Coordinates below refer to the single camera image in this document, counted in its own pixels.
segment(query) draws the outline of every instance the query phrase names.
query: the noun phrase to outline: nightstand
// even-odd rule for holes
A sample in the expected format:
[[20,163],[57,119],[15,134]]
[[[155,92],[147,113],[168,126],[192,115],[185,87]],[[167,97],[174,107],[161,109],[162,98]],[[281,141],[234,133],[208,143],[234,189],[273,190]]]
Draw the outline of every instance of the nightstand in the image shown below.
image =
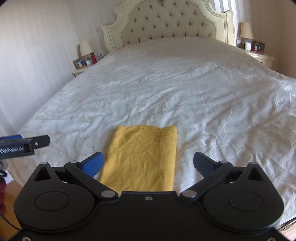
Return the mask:
[[245,49],[241,49],[241,50],[244,51],[245,53],[247,53],[248,55],[252,56],[253,58],[257,59],[264,66],[266,66],[270,69],[272,68],[272,62],[274,61],[274,57],[265,55],[262,52],[256,53],[256,52],[247,51]]
[[84,71],[86,71],[86,69],[87,69],[88,67],[91,67],[91,66],[93,66],[93,64],[92,64],[92,65],[89,65],[89,66],[82,67],[81,69],[76,69],[76,70],[74,70],[74,71],[72,72],[72,74],[73,74],[75,77],[77,77],[78,75],[80,75],[81,73],[83,73]]

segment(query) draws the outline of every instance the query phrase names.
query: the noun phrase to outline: cream headboard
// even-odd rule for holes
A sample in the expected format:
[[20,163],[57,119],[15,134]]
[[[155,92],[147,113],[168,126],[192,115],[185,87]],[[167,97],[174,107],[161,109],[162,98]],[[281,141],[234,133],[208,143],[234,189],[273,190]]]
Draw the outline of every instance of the cream headboard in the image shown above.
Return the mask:
[[219,13],[212,0],[125,0],[117,20],[101,26],[109,52],[150,39],[200,37],[233,45],[232,12]]

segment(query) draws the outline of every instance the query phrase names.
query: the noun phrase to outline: photo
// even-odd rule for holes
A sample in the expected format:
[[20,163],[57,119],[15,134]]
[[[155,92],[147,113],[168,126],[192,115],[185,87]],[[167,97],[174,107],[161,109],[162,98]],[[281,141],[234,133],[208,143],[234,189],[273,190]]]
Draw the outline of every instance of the photo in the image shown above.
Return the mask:
[[83,58],[74,60],[73,64],[75,65],[76,69],[81,69],[82,67],[86,66],[86,62],[83,60]]
[[87,56],[84,57],[84,61],[85,61],[85,63],[86,63],[87,66],[93,64],[93,63],[92,63],[92,60],[91,60],[91,57],[87,57]]
[[257,42],[257,41],[253,41],[251,49],[252,49],[252,51],[255,51],[255,52],[263,52],[264,53],[265,44]]

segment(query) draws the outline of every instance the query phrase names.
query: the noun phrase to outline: white bedspread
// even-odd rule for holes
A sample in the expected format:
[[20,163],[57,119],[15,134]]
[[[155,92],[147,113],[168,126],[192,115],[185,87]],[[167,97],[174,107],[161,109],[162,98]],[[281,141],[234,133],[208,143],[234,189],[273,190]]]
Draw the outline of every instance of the white bedspread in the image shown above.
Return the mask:
[[178,128],[175,189],[202,179],[193,155],[258,162],[285,203],[296,209],[296,80],[217,40],[147,41],[112,52],[62,88],[21,129],[47,134],[49,147],[8,160],[24,184],[47,161],[62,166],[107,153],[118,125]]

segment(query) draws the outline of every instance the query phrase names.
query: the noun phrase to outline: lampshade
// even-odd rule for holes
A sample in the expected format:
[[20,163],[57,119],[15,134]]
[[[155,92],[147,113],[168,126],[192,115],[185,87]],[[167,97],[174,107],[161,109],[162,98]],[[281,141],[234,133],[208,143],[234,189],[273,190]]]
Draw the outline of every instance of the lampshade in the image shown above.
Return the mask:
[[254,39],[250,23],[242,22],[241,37],[245,39]]
[[91,54],[93,53],[89,43],[87,41],[82,41],[80,43],[80,54],[81,56],[85,56],[85,55],[88,55],[88,54]]

